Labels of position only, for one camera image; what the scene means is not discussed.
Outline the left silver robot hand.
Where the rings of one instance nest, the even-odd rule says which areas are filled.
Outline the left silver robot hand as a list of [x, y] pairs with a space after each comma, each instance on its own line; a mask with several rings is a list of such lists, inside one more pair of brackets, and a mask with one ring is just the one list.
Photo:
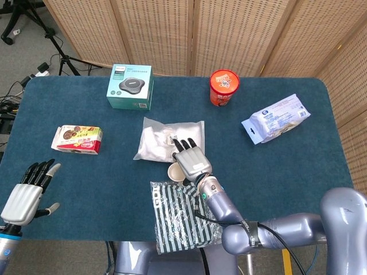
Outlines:
[[60, 207], [58, 202], [45, 209], [38, 207], [42, 196], [60, 167], [60, 163], [54, 164], [54, 159], [33, 163], [29, 166], [8, 197], [1, 212], [3, 221], [6, 224], [26, 226], [35, 218], [53, 214]]

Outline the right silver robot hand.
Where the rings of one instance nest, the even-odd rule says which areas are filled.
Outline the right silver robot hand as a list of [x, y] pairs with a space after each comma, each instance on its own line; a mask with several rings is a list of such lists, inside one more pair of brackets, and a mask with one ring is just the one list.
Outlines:
[[212, 173], [212, 165], [202, 149], [192, 138], [181, 141], [173, 139], [178, 152], [173, 153], [173, 158], [178, 162], [185, 178], [196, 185]]

